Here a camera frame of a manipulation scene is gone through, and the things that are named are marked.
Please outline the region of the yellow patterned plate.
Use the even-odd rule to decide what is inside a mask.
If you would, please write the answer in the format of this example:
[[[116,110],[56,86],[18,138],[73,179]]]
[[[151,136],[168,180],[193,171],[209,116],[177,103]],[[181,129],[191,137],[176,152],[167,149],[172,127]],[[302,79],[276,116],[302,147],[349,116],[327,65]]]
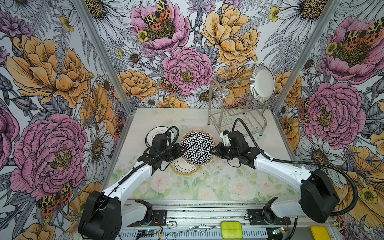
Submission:
[[[193,175],[200,170],[201,167],[187,163],[183,158],[178,158],[171,162],[171,168],[179,175]]]

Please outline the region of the black geometric pattern plate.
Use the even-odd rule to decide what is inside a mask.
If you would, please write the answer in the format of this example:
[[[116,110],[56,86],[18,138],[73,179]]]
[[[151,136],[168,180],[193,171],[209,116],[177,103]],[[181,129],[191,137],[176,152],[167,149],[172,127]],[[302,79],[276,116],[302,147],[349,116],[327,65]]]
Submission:
[[[206,131],[192,130],[187,132],[181,138],[180,145],[188,149],[182,158],[191,165],[205,166],[214,158],[210,154],[210,149],[216,146],[216,142],[213,136]]]

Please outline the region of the metal wire dish rack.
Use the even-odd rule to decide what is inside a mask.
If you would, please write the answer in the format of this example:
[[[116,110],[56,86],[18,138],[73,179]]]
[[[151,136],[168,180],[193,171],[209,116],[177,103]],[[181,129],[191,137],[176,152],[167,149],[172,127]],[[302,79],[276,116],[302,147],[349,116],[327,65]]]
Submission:
[[[251,93],[250,81],[230,80],[225,83],[213,81],[209,88],[208,125],[218,133],[230,131],[236,119],[242,119],[254,136],[262,136],[267,128],[266,110],[275,98],[258,101]]]

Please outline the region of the large dark rimmed plate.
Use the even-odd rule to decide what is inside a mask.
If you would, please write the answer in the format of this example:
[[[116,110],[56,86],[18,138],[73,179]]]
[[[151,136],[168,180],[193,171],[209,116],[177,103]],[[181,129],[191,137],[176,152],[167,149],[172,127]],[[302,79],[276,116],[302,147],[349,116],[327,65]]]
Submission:
[[[250,91],[258,102],[267,102],[275,93],[276,81],[269,68],[256,67],[250,76]]]

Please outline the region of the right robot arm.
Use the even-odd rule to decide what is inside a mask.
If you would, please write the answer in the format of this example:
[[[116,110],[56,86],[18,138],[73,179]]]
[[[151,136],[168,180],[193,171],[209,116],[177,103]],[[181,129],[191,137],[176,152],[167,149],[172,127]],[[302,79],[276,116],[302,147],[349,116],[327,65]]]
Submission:
[[[274,197],[264,210],[266,217],[308,217],[325,223],[339,203],[329,177],[322,170],[298,168],[291,161],[282,163],[259,147],[251,147],[238,131],[221,133],[222,141],[210,152],[225,160],[238,159],[242,165],[265,172],[285,182],[299,192],[299,197],[281,200]]]

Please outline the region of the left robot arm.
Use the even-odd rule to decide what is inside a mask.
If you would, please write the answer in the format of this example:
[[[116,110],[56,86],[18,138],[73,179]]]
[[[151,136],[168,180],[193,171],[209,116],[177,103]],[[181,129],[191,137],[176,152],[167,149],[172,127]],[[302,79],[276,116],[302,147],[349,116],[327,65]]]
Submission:
[[[78,232],[85,240],[114,240],[122,228],[132,224],[147,224],[153,218],[152,204],[126,201],[144,181],[149,179],[163,162],[171,162],[184,154],[178,144],[178,128],[170,127],[154,136],[152,145],[138,158],[133,168],[116,183],[99,192],[92,192],[85,203]]]

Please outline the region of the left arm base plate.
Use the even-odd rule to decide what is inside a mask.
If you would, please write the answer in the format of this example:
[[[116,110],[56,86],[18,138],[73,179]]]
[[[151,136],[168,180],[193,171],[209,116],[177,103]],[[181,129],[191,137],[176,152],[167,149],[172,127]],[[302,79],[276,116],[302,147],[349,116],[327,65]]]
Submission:
[[[144,219],[140,222],[137,222],[136,225],[141,227],[164,227],[167,222],[167,213],[167,210],[153,210],[153,215],[150,220]]]

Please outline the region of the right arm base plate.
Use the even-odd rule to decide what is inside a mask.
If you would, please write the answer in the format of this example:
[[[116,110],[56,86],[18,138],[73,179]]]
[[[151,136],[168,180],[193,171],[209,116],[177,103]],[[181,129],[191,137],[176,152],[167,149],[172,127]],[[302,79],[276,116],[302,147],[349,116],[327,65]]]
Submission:
[[[278,218],[275,215],[272,215],[272,217],[268,219],[265,216],[263,209],[248,209],[243,218],[244,220],[249,221],[251,226],[289,226],[292,224],[289,217]]]

